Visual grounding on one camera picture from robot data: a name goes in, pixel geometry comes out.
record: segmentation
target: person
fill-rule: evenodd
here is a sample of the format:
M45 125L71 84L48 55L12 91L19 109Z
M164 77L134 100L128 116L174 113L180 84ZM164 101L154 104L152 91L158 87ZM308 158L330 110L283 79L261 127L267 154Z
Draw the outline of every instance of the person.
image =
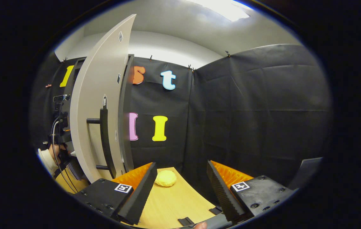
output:
M47 169L47 171L51 174L51 176L54 176L55 171L59 168L56 164L56 160L60 164L61 161L58 158L60 149L66 150L64 145L60 145L60 148L59 145L54 145L54 153L53 153L52 144L47 150L38 149L38 157L42 162L42 164L44 165L44 167Z
M198 223L196 224L194 229L207 229L207 223L206 222Z

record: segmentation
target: yellow sponge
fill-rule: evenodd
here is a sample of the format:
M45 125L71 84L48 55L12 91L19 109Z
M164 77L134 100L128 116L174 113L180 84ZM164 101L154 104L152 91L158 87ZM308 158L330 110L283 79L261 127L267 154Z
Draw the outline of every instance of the yellow sponge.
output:
M155 183L161 186L170 187L176 182L176 174L170 170L160 171L155 179Z

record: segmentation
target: human hand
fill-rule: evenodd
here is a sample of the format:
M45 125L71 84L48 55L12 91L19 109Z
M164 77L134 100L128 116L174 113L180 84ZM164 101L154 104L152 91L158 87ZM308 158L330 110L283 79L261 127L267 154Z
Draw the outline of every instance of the human hand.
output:
M60 149L63 149L63 150L66 150L66 148L64 147L64 145L60 145ZM60 164L60 159L58 157L59 153L60 153L60 149L59 149L59 145L54 145L54 153L53 153L53 145L51 144L51 146L49 147L49 153L51 154L53 160L54 160L54 163L56 164Z
M196 224L194 229L207 229L207 223L206 222L198 223L198 224Z

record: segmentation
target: orange object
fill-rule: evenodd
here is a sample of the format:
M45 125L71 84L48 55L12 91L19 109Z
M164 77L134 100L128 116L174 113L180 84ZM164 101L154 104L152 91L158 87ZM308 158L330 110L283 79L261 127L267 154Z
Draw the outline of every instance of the orange object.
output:
M217 169L218 173L220 174L221 178L226 183L228 188L230 188L232 184L237 184L243 181L248 181L253 179L252 176L249 176L238 170L222 165L215 161L211 161L211 162L213 163L214 167Z
M134 66L134 80L132 84L140 84L144 81L145 68L140 66Z
M120 177L113 179L113 182L117 182L120 184L126 184L132 186L134 191L138 187L142 178L144 178L145 173L148 171L149 167L151 167L152 162L141 167L134 169L133 171L129 171Z

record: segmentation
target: white sleeve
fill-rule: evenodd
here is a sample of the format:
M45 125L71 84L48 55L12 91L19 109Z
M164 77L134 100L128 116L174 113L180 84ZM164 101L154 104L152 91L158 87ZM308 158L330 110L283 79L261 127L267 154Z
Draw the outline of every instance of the white sleeve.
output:
M42 164L45 166L45 168L48 170L48 172L54 176L54 172L59 168L56 163L54 162L49 149L41 151L38 149L38 156L40 160L42 161Z

